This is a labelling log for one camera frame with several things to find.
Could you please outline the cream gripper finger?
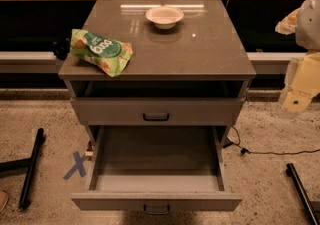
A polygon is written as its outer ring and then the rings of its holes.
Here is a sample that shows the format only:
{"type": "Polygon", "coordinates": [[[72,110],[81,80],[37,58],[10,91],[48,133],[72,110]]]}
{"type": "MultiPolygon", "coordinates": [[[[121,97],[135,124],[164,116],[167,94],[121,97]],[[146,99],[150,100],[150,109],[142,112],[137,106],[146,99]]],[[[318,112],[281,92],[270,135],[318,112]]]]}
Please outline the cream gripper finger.
{"type": "Polygon", "coordinates": [[[279,97],[279,115],[282,118],[293,119],[301,114],[311,103],[312,98],[284,89],[279,97]]]}

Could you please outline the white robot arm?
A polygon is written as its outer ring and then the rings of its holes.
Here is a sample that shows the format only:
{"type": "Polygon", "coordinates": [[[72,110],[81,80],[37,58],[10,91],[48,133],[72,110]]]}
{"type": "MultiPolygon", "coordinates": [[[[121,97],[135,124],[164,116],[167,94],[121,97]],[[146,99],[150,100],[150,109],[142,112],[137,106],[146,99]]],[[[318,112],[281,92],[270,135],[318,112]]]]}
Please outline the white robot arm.
{"type": "Polygon", "coordinates": [[[296,43],[307,50],[303,58],[289,62],[279,97],[280,114],[293,118],[320,93],[320,0],[305,0],[277,24],[275,31],[294,33],[296,43]]]}

